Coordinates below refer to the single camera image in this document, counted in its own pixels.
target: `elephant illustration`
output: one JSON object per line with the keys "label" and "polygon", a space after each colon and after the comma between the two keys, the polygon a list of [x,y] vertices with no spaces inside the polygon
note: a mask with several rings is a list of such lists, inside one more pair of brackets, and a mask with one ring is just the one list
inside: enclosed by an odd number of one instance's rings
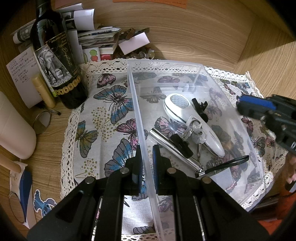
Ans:
{"label": "elephant illustration", "polygon": [[[38,57],[39,63],[41,65],[41,68],[43,72],[46,74],[48,77],[49,81],[52,83],[51,78],[49,77],[49,73],[52,74],[54,79],[56,81],[59,81],[60,79],[63,79],[67,76],[67,70],[66,68],[62,65],[62,63],[59,61],[59,59],[53,54],[53,52],[49,50],[43,51],[39,57]],[[56,73],[56,69],[60,69],[63,73],[63,77],[59,79]]]}

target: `orange clothing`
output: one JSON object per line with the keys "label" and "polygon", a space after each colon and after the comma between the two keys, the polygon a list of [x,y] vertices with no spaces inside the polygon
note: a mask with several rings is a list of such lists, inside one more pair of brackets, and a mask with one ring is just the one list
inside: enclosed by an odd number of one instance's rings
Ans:
{"label": "orange clothing", "polygon": [[258,221],[268,231],[269,234],[272,234],[279,227],[282,219],[287,216],[292,205],[296,201],[296,193],[291,196],[287,196],[289,194],[291,193],[285,189],[282,189],[280,193],[280,199],[276,207],[276,217],[278,220],[271,222]]}

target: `orange paper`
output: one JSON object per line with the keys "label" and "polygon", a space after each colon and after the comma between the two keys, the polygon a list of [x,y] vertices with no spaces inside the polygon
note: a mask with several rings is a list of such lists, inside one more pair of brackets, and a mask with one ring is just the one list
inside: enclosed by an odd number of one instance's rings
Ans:
{"label": "orange paper", "polygon": [[187,0],[113,0],[113,2],[157,2],[176,7],[186,8]]}

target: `wine bottle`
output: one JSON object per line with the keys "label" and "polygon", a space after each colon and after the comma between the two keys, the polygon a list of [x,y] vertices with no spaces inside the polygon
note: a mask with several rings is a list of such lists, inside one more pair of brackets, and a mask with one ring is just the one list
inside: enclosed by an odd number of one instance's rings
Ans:
{"label": "wine bottle", "polygon": [[88,91],[70,49],[64,17],[52,10],[50,0],[36,0],[30,39],[42,74],[55,93],[67,108],[79,107]]}

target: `white container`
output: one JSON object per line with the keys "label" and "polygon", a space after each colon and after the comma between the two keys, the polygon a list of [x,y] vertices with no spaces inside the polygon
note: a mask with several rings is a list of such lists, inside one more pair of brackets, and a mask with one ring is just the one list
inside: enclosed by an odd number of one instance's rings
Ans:
{"label": "white container", "polygon": [[28,159],[36,147],[33,128],[0,92],[0,145],[21,159]]}

